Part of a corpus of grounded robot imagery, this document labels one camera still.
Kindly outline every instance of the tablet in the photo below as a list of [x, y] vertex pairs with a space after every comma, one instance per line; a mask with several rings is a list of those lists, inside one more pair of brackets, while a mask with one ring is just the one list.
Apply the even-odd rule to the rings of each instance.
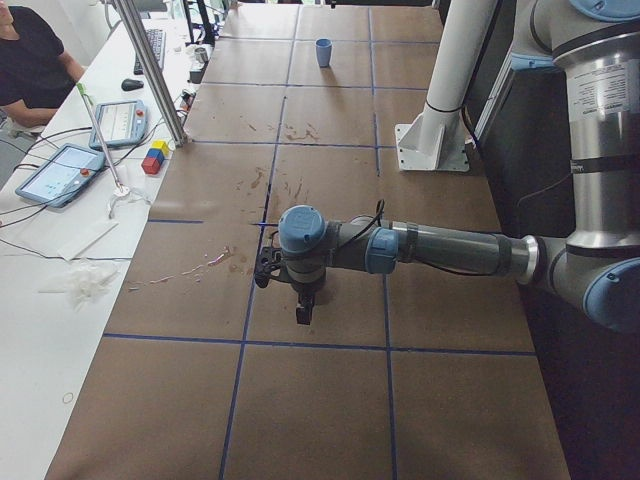
[[67, 143], [16, 188], [16, 194], [50, 207], [63, 207], [103, 166], [104, 153]]
[[[140, 100], [100, 103], [96, 107], [96, 120], [107, 147], [133, 146], [147, 131], [147, 107]], [[95, 127], [91, 131], [89, 146], [102, 150]]]

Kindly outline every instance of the keyboard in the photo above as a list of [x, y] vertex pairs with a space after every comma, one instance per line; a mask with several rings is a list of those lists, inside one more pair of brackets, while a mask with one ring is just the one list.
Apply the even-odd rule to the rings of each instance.
[[[153, 50], [153, 55], [156, 57], [156, 61], [158, 62], [158, 66], [160, 70], [164, 67], [164, 48], [166, 42], [166, 34], [164, 30], [159, 28], [150, 28], [146, 30], [147, 38], [149, 39], [149, 43], [151, 44], [151, 50]], [[144, 73], [142, 71], [142, 64], [140, 63], [140, 59], [138, 55], [136, 55], [136, 63], [133, 66], [133, 74], [141, 75]]]

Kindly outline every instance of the white mounting plate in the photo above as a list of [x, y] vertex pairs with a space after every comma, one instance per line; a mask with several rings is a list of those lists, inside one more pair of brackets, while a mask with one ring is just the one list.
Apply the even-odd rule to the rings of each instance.
[[[437, 158], [430, 158], [428, 155], [418, 151], [417, 149], [401, 147], [400, 141], [405, 137], [406, 133], [412, 127], [413, 124], [398, 124], [396, 125], [396, 151], [398, 153], [398, 166], [400, 170], [423, 170], [423, 171], [445, 171], [445, 172], [468, 172], [469, 160], [465, 153], [464, 148], [464, 133], [461, 131], [456, 132], [456, 137], [459, 137], [459, 141], [456, 141], [460, 145], [459, 153], [445, 153], [444, 158], [440, 159], [438, 165]], [[434, 168], [428, 168], [429, 165], [435, 165]]]

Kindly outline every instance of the person's arm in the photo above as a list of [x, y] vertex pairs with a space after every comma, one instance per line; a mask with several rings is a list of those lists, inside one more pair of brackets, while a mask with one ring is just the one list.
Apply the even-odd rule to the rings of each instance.
[[58, 60], [62, 63], [73, 81], [78, 83], [78, 81], [80, 81], [80, 77], [84, 75], [84, 68], [82, 65], [80, 65], [66, 50], [60, 54]]
[[27, 128], [46, 125], [58, 111], [57, 108], [29, 108], [24, 100], [3, 105], [2, 109], [12, 120]]

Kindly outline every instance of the stacked blocks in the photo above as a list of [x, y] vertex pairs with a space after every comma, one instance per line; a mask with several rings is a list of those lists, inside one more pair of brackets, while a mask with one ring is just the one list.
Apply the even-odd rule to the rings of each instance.
[[156, 140], [151, 144], [145, 159], [142, 161], [142, 169], [147, 175], [155, 175], [160, 171], [162, 162], [169, 156], [169, 145], [164, 140]]

